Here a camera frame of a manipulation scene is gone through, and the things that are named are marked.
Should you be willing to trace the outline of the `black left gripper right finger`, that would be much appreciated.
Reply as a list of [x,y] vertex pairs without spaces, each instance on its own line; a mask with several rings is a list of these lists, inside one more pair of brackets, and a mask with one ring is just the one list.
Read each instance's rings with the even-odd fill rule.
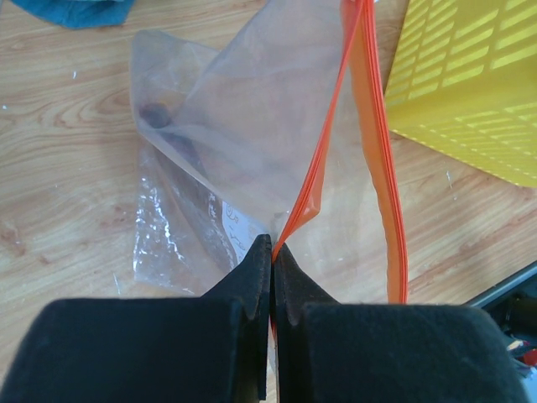
[[271,318],[281,402],[525,402],[502,333],[472,306],[343,304],[283,247]]

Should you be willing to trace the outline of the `clear orange zip top bag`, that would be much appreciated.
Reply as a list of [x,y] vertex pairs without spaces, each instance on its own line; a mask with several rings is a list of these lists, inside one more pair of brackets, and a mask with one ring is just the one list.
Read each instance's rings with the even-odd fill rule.
[[[408,255],[389,144],[371,1],[269,1],[222,50],[158,30],[131,45],[130,102],[142,143],[137,280],[208,291],[267,234],[342,302],[400,304]],[[143,123],[161,103],[195,142],[194,170]],[[160,149],[223,201],[237,254],[224,273],[164,183]]]

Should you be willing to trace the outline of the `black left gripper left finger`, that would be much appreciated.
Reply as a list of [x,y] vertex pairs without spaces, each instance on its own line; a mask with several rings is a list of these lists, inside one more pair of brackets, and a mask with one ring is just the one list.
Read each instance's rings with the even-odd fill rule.
[[203,296],[62,299],[34,319],[4,402],[259,402],[266,397],[271,241]]

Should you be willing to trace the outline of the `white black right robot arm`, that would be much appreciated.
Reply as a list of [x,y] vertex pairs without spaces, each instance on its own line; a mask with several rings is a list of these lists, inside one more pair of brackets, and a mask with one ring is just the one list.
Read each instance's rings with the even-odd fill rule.
[[503,344],[524,376],[536,373],[536,263],[467,301],[497,324]]

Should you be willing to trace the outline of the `chocolate eclair toy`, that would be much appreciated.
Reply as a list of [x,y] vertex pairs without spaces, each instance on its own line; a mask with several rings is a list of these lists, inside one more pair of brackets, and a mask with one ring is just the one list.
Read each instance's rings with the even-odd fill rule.
[[[171,112],[165,105],[150,103],[139,109],[139,116],[143,123],[162,135],[167,149],[177,151],[199,173],[206,172],[195,142],[172,130]],[[219,270],[224,273],[230,271],[237,265],[237,254],[222,223],[222,199],[160,149],[156,149],[155,154],[163,171],[164,183],[172,194],[172,201],[193,230],[204,252]]]

